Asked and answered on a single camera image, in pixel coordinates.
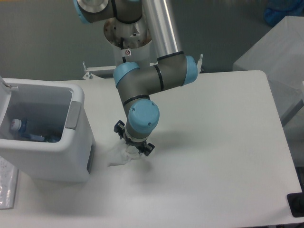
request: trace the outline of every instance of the bottle cap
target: bottle cap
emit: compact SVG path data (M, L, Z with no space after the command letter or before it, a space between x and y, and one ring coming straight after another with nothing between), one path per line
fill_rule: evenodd
M21 120L13 119L10 125L10 129L13 131L18 131L21 127L21 124L22 124Z

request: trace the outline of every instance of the white tabletop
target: white tabletop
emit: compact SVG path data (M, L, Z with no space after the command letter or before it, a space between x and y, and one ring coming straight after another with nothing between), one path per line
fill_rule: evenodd
M1 227L236 228L296 223L286 195L300 192L267 78L260 71L202 74L151 96L161 117L155 151L107 166L125 121L112 79L74 81L97 147L87 183L19 176Z

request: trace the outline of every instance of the white plastic bin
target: white plastic bin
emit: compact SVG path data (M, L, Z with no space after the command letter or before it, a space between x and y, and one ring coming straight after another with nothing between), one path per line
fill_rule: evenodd
M33 178L88 180L95 140L84 99L83 90L74 84L8 78L3 81L0 77L0 156ZM61 139L49 143L16 140L16 133L10 129L15 118L59 126Z

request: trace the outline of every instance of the light blue joint cap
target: light blue joint cap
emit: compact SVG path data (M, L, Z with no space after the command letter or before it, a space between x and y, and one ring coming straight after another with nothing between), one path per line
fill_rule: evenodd
M150 134L157 126L160 110L157 105L148 99L135 102L128 115L131 127L138 133Z
M186 56L187 59L187 73L184 85L194 82L198 78L198 66L192 56Z
M114 70L114 81L115 81L115 85L117 87L119 81L126 75L128 74L130 71L134 70L134 69L139 69L139 66L137 63L135 62L126 62L126 63L122 63L121 65L119 65L118 67L116 67L116 69Z
M84 24L90 24L90 22L88 22L86 20L86 18L84 17L84 15L82 14L82 12L78 6L77 0L73 0L73 2L74 2L75 9L77 11L78 17L80 18L81 22Z

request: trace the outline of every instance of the crumpled white cloth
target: crumpled white cloth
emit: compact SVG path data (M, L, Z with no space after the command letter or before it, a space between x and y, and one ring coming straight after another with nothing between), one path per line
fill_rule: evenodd
M134 146L126 145L124 140L120 140L109 151L107 157L108 166L125 165L131 160L141 159L142 154Z

